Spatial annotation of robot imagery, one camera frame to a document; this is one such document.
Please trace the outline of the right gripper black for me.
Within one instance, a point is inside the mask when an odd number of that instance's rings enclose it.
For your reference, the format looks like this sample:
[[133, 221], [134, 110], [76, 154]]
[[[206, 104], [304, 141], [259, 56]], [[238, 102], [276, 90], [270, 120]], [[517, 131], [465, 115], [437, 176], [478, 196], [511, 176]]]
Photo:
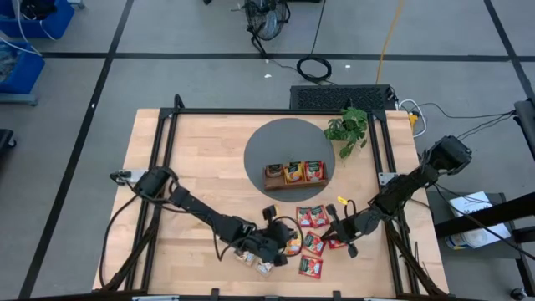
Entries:
[[356, 258], [358, 249], [354, 245], [360, 236], [371, 234], [380, 223], [380, 214], [372, 209], [365, 209], [352, 216], [344, 218], [342, 223], [343, 231], [337, 233], [340, 226], [340, 220], [337, 210], [333, 204], [326, 206], [327, 213], [331, 216], [329, 229], [322, 236], [330, 248], [347, 247], [348, 254], [351, 258]]

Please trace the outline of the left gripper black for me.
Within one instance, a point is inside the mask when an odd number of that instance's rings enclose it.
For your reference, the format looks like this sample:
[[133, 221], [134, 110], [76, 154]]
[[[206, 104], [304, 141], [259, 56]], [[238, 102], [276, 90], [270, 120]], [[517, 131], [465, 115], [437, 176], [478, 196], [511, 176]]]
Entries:
[[236, 253], [252, 253], [256, 256], [273, 255], [273, 265], [280, 267], [288, 264], [286, 244], [293, 236], [292, 230], [276, 218], [277, 208], [274, 205], [262, 210], [267, 227], [254, 231], [242, 242], [237, 244]]

